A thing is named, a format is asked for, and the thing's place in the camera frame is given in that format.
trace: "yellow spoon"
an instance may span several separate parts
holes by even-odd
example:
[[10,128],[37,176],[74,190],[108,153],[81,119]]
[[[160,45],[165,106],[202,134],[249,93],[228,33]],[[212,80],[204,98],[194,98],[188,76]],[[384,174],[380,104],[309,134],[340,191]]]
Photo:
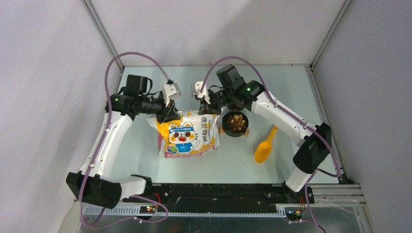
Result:
[[266,161],[266,159],[269,157],[270,152],[272,151],[272,139],[275,136],[277,132],[277,127],[274,126],[266,139],[266,141],[263,141],[259,144],[255,151],[255,161],[258,164],[261,164]]

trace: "cartoon cat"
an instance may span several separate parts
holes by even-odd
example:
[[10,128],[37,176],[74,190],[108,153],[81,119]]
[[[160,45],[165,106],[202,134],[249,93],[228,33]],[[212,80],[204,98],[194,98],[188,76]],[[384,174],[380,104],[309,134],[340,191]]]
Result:
[[196,140],[197,134],[193,129],[193,125],[190,122],[181,124],[170,124],[169,129],[169,141],[176,145],[179,153],[190,153],[197,147],[197,144],[193,145],[192,142]]

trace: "plastic bag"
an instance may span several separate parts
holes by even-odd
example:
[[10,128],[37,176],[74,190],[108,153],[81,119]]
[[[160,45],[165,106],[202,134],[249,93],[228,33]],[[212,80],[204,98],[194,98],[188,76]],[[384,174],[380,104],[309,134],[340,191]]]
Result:
[[202,156],[219,146],[218,116],[198,115],[198,111],[180,112],[180,120],[159,124],[156,117],[147,119],[157,129],[159,155],[165,158]]

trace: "wall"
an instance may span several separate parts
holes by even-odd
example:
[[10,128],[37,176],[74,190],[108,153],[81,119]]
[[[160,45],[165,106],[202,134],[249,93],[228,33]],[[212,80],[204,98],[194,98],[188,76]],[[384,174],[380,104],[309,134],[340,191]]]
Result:
[[111,57],[78,0],[5,1],[0,34],[0,232],[54,233],[74,200],[66,175],[103,120]]
[[167,65],[212,64],[229,55],[255,64],[310,63],[343,2],[93,1],[119,53],[140,51]]
[[315,70],[378,232],[412,232],[412,2],[354,1]]

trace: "wooden handle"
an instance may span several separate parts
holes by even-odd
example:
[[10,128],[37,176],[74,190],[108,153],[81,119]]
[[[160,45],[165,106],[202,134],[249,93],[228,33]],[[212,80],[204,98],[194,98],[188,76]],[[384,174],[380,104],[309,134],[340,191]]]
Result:
[[273,126],[273,128],[272,128],[272,130],[271,130],[271,132],[268,136],[268,139],[266,139],[266,141],[271,142],[273,137],[275,136],[276,132],[277,132],[277,126]]

